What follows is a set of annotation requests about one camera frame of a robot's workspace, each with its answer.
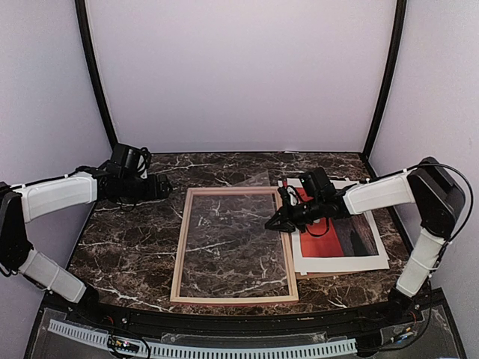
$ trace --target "white arm segment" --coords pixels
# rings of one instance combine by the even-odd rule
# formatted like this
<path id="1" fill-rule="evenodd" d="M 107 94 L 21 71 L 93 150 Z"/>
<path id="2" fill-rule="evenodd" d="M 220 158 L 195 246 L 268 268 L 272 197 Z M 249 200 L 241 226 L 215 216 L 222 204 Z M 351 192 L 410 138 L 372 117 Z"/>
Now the white arm segment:
<path id="1" fill-rule="evenodd" d="M 78 303 L 86 290 L 86 285 L 73 274 L 65 271 L 44 254 L 32 249 L 19 273 L 58 293 L 72 303 Z"/>
<path id="2" fill-rule="evenodd" d="M 433 236 L 423 228 L 411 257 L 397 280 L 397 290 L 410 298 L 416 295 L 433 270 L 444 244 L 443 238 Z"/>
<path id="3" fill-rule="evenodd" d="M 25 223 L 76 204 L 97 200 L 97 180 L 79 172 L 71 177 L 16 189 L 22 195 Z"/>
<path id="4" fill-rule="evenodd" d="M 355 185 L 344 195 L 346 208 L 352 215 L 358 215 L 372 209 L 414 203 L 415 199 L 407 182 L 409 173 L 403 172 L 377 182 Z"/>
<path id="5" fill-rule="evenodd" d="M 352 215 L 358 215 L 372 209 L 415 203 L 407 180 L 409 173 L 405 171 L 377 182 L 355 185 L 344 195 L 348 211 Z M 409 261 L 397 280 L 396 288 L 399 292 L 410 298 L 418 293 L 433 270 L 444 243 L 443 238 L 432 235 L 424 228 L 421 230 Z"/>

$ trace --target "marble tabletop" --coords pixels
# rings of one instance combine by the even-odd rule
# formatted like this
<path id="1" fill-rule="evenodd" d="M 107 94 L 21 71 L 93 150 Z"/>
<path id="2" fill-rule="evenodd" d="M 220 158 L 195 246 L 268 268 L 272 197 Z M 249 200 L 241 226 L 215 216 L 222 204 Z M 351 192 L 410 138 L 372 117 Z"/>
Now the marble tabletop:
<path id="1" fill-rule="evenodd" d="M 322 166 L 332 177 L 368 177 L 352 153 L 183 153 L 153 156 L 150 173 L 167 174 L 166 200 L 120 207 L 96 205 L 69 271 L 100 292 L 102 303 L 143 310 L 209 315 L 310 313 L 385 301 L 408 254 L 386 209 L 373 211 L 390 269 L 298 280 L 299 302 L 253 307 L 203 307 L 169 301 L 186 191 L 236 185 L 268 172 L 270 185 Z"/>

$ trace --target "white cable tie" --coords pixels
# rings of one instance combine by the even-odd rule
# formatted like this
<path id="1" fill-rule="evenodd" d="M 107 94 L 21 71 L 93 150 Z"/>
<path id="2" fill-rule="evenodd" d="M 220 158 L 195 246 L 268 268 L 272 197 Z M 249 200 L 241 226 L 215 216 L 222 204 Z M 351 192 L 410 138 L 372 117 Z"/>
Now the white cable tie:
<path id="1" fill-rule="evenodd" d="M 422 267 L 423 269 L 426 269 L 427 271 L 435 271 L 437 270 L 437 268 L 439 268 L 439 266 L 437 267 L 432 267 L 432 268 L 429 268 L 429 267 L 426 267 L 424 264 L 422 264 L 421 262 L 419 262 L 416 258 L 414 257 L 410 257 L 409 258 L 411 261 L 415 262 L 418 264 L 418 266 Z"/>
<path id="2" fill-rule="evenodd" d="M 47 289 L 48 289 L 48 290 L 52 290 L 52 285 L 53 285 L 53 283 L 57 280 L 57 277 L 58 277 L 59 274 L 60 274 L 60 266 L 57 266 L 57 272 L 56 272 L 55 275 L 53 276 L 53 279 L 52 279 L 52 281 L 50 282 L 50 284 L 47 286 Z"/>

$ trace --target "white wall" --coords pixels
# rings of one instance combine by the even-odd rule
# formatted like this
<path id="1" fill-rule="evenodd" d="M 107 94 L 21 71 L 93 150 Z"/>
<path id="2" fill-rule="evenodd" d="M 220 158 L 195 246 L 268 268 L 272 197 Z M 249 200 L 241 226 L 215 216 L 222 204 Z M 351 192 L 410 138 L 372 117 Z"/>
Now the white wall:
<path id="1" fill-rule="evenodd" d="M 395 0 L 89 1 L 120 141 L 361 151 Z"/>
<path id="2" fill-rule="evenodd" d="M 91 89 L 74 1 L 1 1 L 0 181 L 98 165 L 110 150 Z M 28 225 L 35 247 L 66 265 L 89 207 Z M 43 293 L 0 276 L 0 357 L 23 358 Z"/>
<path id="3" fill-rule="evenodd" d="M 479 194 L 479 2 L 408 1 L 403 41 L 372 165 L 379 174 L 425 156 L 460 169 Z M 415 236 L 419 220 L 400 209 Z M 442 286 L 469 357 L 479 353 L 478 211 L 448 249 Z"/>

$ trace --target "wire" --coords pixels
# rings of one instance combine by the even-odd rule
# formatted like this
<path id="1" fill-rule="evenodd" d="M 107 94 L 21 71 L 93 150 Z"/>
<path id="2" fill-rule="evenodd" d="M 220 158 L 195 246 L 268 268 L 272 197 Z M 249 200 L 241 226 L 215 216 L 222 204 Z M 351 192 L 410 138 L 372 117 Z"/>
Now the wire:
<path id="1" fill-rule="evenodd" d="M 380 352 L 394 352 L 394 351 L 397 351 L 397 350 L 402 350 L 402 349 L 408 348 L 412 344 L 414 344 L 418 340 L 420 340 L 421 337 L 424 335 L 424 333 L 426 333 L 427 328 L 429 327 L 429 324 L 431 323 L 431 317 L 433 316 L 433 286 L 431 285 L 431 283 L 429 281 L 428 281 L 428 283 L 429 283 L 429 297 L 430 297 L 429 298 L 429 313 L 427 315 L 426 325 L 424 326 L 422 332 L 419 333 L 418 335 L 416 335 L 416 337 L 413 340 L 411 340 L 409 343 L 407 343 L 404 346 L 401 346 L 400 348 L 381 348 L 381 349 L 379 349 Z"/>
<path id="2" fill-rule="evenodd" d="M 373 348 L 361 348 L 361 347 L 357 347 L 358 349 L 358 352 L 395 352 L 397 350 L 403 350 L 405 348 L 408 348 L 410 347 L 412 344 L 416 343 L 419 339 L 421 339 L 421 337 L 424 335 L 424 333 L 427 331 L 427 328 L 429 328 L 429 324 L 431 322 L 431 316 L 432 316 L 432 312 L 433 312 L 433 286 L 431 285 L 430 281 L 427 281 L 428 285 L 429 285 L 429 314 L 427 315 L 427 321 L 426 321 L 426 325 L 423 327 L 423 330 L 421 331 L 421 333 L 417 334 L 415 336 L 415 338 L 413 340 L 411 340 L 409 343 L 407 343 L 406 345 L 404 346 L 401 346 L 401 347 L 396 347 L 396 348 L 386 348 L 387 346 L 390 346 L 391 344 L 395 344 L 397 343 L 398 341 L 402 340 L 400 338 L 400 340 L 395 340 L 393 342 L 390 342 L 390 343 L 384 343 L 382 344 L 381 346 L 376 346 L 376 347 L 373 347 Z"/>
<path id="3" fill-rule="evenodd" d="M 51 182 L 51 181 L 56 181 L 56 180 L 63 180 L 65 178 L 65 176 L 68 178 L 68 177 L 71 177 L 73 176 L 74 174 L 77 174 L 79 172 L 79 170 L 74 170 L 74 172 L 72 172 L 71 174 L 66 174 L 66 175 L 63 175 L 63 176 L 58 176 L 58 177 L 51 177 L 51 178 L 45 178 L 45 179 L 39 179 L 38 181 L 34 181 L 34 182 L 29 182 L 29 183 L 25 183 L 25 184 L 22 184 L 22 185 L 15 185 L 15 186 L 11 186 L 9 188 L 9 190 L 11 191 L 14 191 L 16 189 L 20 189 L 22 187 L 27 187 L 29 185 L 39 185 L 40 183 L 44 183 L 44 182 Z"/>
<path id="4" fill-rule="evenodd" d="M 325 230 L 324 233 L 322 233 L 322 234 L 311 233 L 311 231 L 310 231 L 309 228 L 308 228 L 308 225 L 306 225 L 305 227 L 306 227 L 306 231 L 309 233 L 309 235 L 310 235 L 311 237 L 320 238 L 320 237 L 322 237 L 322 236 L 325 236 L 325 235 L 328 234 L 328 232 L 329 232 L 329 218 L 326 219 L 326 230 Z"/>
<path id="5" fill-rule="evenodd" d="M 459 226 L 456 233 L 454 235 L 452 235 L 450 237 L 450 239 L 448 240 L 448 242 L 452 242 L 457 237 L 457 235 L 463 230 L 463 228 L 466 226 L 467 222 L 471 218 L 472 208 L 474 206 L 474 191 L 472 190 L 472 185 L 468 181 L 466 176 L 464 176 L 464 174 L 462 174 L 459 170 L 457 170 L 456 168 L 451 167 L 449 165 L 443 165 L 442 163 L 418 163 L 417 165 L 414 165 L 414 166 L 411 166 L 411 167 L 407 168 L 405 171 L 411 171 L 411 170 L 415 170 L 416 168 L 426 168 L 426 167 L 445 168 L 447 170 L 453 171 L 455 174 L 457 174 L 459 177 L 461 177 L 463 179 L 464 183 L 467 185 L 467 188 L 469 190 L 469 194 L 470 194 L 470 196 L 469 196 L 469 198 L 470 198 L 469 210 L 467 212 L 466 217 L 464 218 L 463 223 Z M 401 174 L 403 172 L 404 172 L 404 170 L 401 170 L 401 171 L 392 172 L 390 174 L 386 174 L 384 176 L 376 177 L 376 178 L 372 179 L 370 181 L 370 183 L 377 182 L 379 180 L 383 180 L 387 177 L 395 176 L 396 174 Z"/>
<path id="6" fill-rule="evenodd" d="M 292 194 L 296 198 L 296 202 L 298 202 L 298 203 L 304 203 L 305 202 L 305 200 L 302 199 L 302 197 L 299 194 L 298 189 L 296 187 L 294 187 L 292 185 L 287 185 L 286 189 L 288 189 L 288 188 L 291 188 L 294 191 L 294 193 L 291 193 L 291 192 L 289 192 L 289 193 Z"/>
<path id="7" fill-rule="evenodd" d="M 418 317 L 414 314 L 414 312 L 412 310 L 409 311 L 412 315 L 412 318 L 414 318 L 414 324 L 413 325 L 416 325 L 418 323 Z"/>
<path id="8" fill-rule="evenodd" d="M 2 273 L 4 277 L 8 278 L 12 275 L 12 270 L 8 269 L 7 271 L 4 271 L 3 268 L 0 267 L 0 273 Z"/>
<path id="9" fill-rule="evenodd" d="M 133 332 L 131 332 L 131 331 L 128 331 L 127 329 L 122 329 L 122 328 L 114 327 L 113 325 L 104 325 L 104 324 L 99 324 L 99 323 L 93 322 L 92 320 L 90 320 L 90 319 L 86 318 L 85 316 L 83 316 L 82 314 L 78 313 L 78 311 L 76 311 L 76 310 L 74 311 L 73 308 L 69 308 L 69 309 L 70 309 L 71 311 L 73 311 L 77 316 L 79 316 L 80 318 L 86 320 L 86 321 L 89 322 L 90 324 L 93 324 L 93 325 L 95 325 L 95 326 L 97 326 L 97 327 L 101 327 L 101 328 L 106 329 L 106 330 L 109 329 L 110 331 L 112 331 L 112 333 L 113 333 L 114 331 L 123 331 L 124 333 L 130 335 L 131 337 L 134 337 L 134 338 L 136 338 L 137 340 L 140 340 L 140 341 L 144 344 L 145 348 L 146 348 L 147 351 L 148 351 L 147 359 L 150 359 L 150 358 L 151 358 L 151 347 L 148 345 L 147 341 L 146 341 L 141 335 L 135 334 L 135 333 L 133 333 Z"/>

